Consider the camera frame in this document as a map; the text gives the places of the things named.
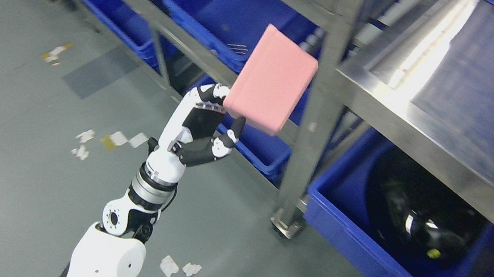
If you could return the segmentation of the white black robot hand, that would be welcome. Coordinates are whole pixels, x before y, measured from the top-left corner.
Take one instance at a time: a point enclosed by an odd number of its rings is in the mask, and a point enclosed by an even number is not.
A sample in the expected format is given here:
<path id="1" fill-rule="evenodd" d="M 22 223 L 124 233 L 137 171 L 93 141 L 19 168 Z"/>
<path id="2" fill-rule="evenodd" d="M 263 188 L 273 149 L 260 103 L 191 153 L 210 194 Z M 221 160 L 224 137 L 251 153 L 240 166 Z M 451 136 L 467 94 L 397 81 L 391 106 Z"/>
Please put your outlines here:
<path id="1" fill-rule="evenodd" d="M 230 91 L 228 86 L 206 83 L 183 95 L 162 134 L 150 145 L 144 164 L 150 179 L 163 186 L 176 185 L 187 167 L 219 161 L 231 153 L 246 120 L 237 117 L 224 134 L 218 133 Z"/>

